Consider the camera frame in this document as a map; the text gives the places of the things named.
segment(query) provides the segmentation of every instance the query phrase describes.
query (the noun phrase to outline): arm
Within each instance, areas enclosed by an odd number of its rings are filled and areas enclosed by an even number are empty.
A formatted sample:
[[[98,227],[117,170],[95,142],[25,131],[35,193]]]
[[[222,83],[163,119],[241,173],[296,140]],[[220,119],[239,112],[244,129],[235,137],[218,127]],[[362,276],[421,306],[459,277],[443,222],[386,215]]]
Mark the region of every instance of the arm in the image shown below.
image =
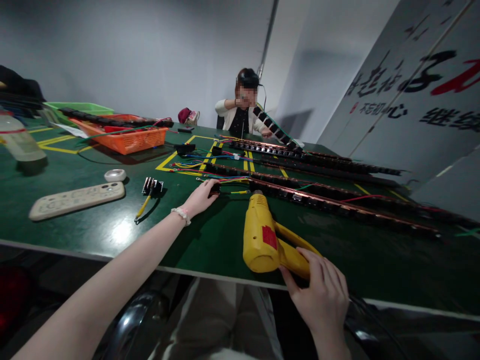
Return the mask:
[[[290,297],[310,329],[320,360],[349,360],[344,322],[349,308],[345,276],[324,257],[297,247],[310,264],[310,286],[299,288],[283,266],[281,274]]]
[[[235,107],[235,100],[225,99],[220,100],[215,104],[215,111],[218,116],[224,117],[230,109]]]
[[[206,210],[217,180],[203,182],[181,209],[190,218]],[[170,213],[78,289],[13,359],[91,359],[117,313],[159,265],[185,220]]]
[[[225,99],[217,101],[215,111],[218,116],[224,117],[227,112],[233,108],[248,108],[251,105],[252,101],[249,98]]]
[[[259,118],[253,122],[253,130],[258,131],[264,138],[269,138],[273,135],[273,132],[271,132]]]

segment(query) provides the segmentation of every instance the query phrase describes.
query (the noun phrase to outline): green tray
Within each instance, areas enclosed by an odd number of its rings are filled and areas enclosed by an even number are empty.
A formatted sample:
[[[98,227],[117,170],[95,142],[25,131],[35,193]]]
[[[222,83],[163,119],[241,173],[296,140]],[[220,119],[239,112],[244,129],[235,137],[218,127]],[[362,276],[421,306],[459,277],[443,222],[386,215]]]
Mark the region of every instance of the green tray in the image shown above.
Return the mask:
[[[63,115],[59,109],[71,108],[92,115],[112,115],[114,113],[114,110],[109,107],[97,105],[91,102],[44,102],[43,104],[53,110],[59,123],[74,127],[77,126],[71,122],[68,117]]]

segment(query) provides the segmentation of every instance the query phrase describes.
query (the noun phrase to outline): green workbench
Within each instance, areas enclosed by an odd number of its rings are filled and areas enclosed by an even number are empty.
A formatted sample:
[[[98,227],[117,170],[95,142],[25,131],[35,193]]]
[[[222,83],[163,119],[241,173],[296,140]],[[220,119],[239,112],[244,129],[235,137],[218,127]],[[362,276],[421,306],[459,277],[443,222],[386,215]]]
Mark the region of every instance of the green workbench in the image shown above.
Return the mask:
[[[47,153],[49,165],[41,174],[24,176],[16,171],[16,162],[6,149],[1,149],[0,243],[104,261],[118,255],[165,217],[171,208],[181,205],[199,185],[194,175],[169,172],[169,164],[180,160],[173,155],[172,145],[191,142],[197,148],[209,150],[215,142],[215,134],[229,135],[227,131],[197,126],[192,134],[168,132],[164,146],[124,156],[101,145],[76,147],[79,139],[62,129],[38,126],[32,129],[32,136]],[[260,140],[253,135],[247,137]],[[305,150],[333,154],[321,145],[306,144]],[[249,155],[260,158],[260,154]],[[251,164],[243,160],[217,159],[216,163],[251,169]],[[124,198],[37,223],[28,219],[30,208],[38,198],[105,183],[104,174],[111,169],[127,172]],[[289,170],[283,173],[278,168],[257,164],[254,169],[358,192],[403,198],[373,185],[359,187],[351,182]],[[145,200],[141,190],[146,177],[163,181],[164,190],[159,199],[150,201],[142,221],[135,224],[134,218]],[[241,185],[232,185],[231,189],[241,189]],[[253,273],[243,261],[248,201],[248,195],[219,198],[181,232],[159,269],[285,289],[279,271]],[[433,241],[281,199],[268,198],[268,204],[277,222],[306,239],[335,263],[345,274],[349,288],[367,302],[480,319],[480,289],[477,286],[480,241],[472,236],[454,237],[453,234],[461,232],[455,226],[422,220],[423,224],[442,231],[443,240]]]

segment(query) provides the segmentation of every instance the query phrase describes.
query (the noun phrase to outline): metal pole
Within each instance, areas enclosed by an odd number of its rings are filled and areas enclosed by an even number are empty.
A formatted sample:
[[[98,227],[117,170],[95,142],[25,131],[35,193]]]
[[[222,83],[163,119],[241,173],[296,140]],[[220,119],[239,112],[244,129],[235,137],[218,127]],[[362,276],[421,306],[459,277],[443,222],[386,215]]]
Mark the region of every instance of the metal pole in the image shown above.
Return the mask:
[[[263,54],[261,56],[261,63],[258,67],[258,78],[262,79],[262,73],[264,72],[265,59],[267,58],[267,50],[269,49],[270,37],[272,36],[272,29],[274,27],[275,14],[277,13],[277,7],[279,6],[279,0],[273,0],[273,6],[271,8],[270,23],[268,24],[268,30],[266,32],[265,46],[263,47]]]

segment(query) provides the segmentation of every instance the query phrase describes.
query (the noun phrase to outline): red chinese character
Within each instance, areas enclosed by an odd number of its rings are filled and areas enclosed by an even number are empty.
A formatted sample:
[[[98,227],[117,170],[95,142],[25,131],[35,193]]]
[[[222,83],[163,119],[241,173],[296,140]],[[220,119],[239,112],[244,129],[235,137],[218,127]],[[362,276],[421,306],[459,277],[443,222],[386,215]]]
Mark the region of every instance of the red chinese character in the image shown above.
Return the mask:
[[[437,86],[434,88],[430,94],[432,95],[440,95],[440,94],[445,94],[448,93],[449,91],[454,91],[455,93],[460,93],[465,89],[468,89],[472,85],[478,83],[480,81],[480,77],[472,81],[471,83],[465,85],[465,83],[473,78],[475,75],[477,75],[480,72],[480,59],[476,60],[468,60],[465,61],[464,64],[474,64],[471,68],[469,68],[467,71],[464,73],[461,73],[457,77],[453,78],[450,81],[447,81],[446,83]]]

